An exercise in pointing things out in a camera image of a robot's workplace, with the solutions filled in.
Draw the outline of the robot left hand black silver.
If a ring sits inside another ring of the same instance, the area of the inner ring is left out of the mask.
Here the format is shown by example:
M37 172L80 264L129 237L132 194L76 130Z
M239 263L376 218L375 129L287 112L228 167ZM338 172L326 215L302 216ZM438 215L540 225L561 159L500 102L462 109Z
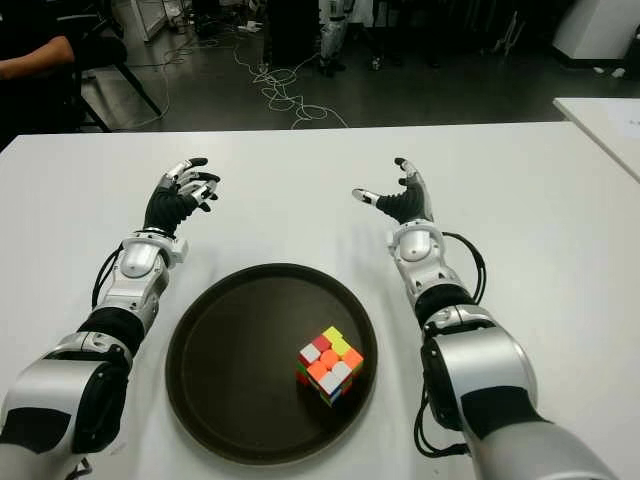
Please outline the robot left hand black silver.
M173 238L178 226L197 209L211 211L217 200L219 176L200 170L209 160L195 157L182 160L160 178L148 200L143 229L154 230Z

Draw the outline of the robot right hand black silver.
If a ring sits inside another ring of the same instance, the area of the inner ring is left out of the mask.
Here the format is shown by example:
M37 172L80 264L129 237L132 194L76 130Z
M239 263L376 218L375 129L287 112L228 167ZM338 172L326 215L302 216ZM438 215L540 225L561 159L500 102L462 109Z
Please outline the robot right hand black silver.
M428 190L420 172L409 160L396 157L394 164L404 173L398 179L404 190L396 194L380 195L363 188L352 190L352 196L361 203L375 207L399 224L413 220L433 221Z

